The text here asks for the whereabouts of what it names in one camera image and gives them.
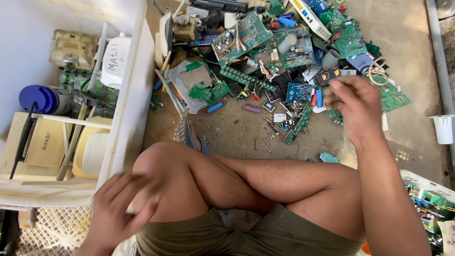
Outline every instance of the white router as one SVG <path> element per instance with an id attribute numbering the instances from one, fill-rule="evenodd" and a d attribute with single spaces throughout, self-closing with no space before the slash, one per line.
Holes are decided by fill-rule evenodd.
<path id="1" fill-rule="evenodd" d="M 290 0 L 289 2 L 291 2 L 295 10 L 297 10 L 303 20 L 307 23 L 311 30 L 316 33 L 316 35 L 326 41 L 330 39 L 332 33 L 327 30 L 324 24 L 322 24 L 307 4 L 305 4 L 302 0 Z"/>

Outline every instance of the person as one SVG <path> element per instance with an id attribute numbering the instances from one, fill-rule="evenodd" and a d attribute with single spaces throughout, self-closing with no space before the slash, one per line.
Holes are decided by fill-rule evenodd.
<path id="1" fill-rule="evenodd" d="M 180 142 L 152 145 L 131 175 L 114 175 L 94 194 L 91 229 L 78 255 L 111 255 L 135 234 L 142 256 L 344 256 L 355 255 L 366 238 L 373 255 L 431 255 L 381 129 L 378 89 L 359 76 L 330 85 L 325 102 L 343 115 L 358 170 L 230 159 L 208 152 L 182 120 Z M 131 202 L 135 215 L 125 213 Z M 264 217 L 248 232 L 233 231 L 217 212 L 233 208 Z"/>

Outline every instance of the knee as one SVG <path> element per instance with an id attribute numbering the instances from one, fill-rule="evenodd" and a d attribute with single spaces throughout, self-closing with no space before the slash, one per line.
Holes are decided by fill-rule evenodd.
<path id="1" fill-rule="evenodd" d="M 166 167 L 182 161 L 188 146 L 175 141 L 158 142 L 144 150 L 133 165 L 133 174 L 157 175 Z"/>

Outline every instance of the electronic waste pile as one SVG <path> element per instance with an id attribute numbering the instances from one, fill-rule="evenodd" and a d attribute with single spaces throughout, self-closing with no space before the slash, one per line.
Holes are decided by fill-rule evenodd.
<path id="1" fill-rule="evenodd" d="M 381 91 L 384 113 L 411 103 L 389 79 L 380 47 L 366 42 L 360 21 L 347 15 L 347 0 L 268 0 L 250 7 L 233 0 L 190 2 L 174 19 L 164 17 L 171 33 L 160 30 L 171 35 L 163 53 L 183 49 L 186 59 L 199 57 L 160 76 L 180 114 L 206 107 L 211 113 L 226 94 L 239 102 L 252 98 L 248 101 L 263 101 L 273 113 L 265 122 L 277 134 L 287 132 L 284 140 L 292 144 L 307 133 L 310 115 L 326 110 L 330 79 L 362 76 Z M 285 110 L 278 113 L 278 105 Z M 244 109 L 262 110 L 248 104 Z M 340 111 L 327 112 L 343 125 Z"/>

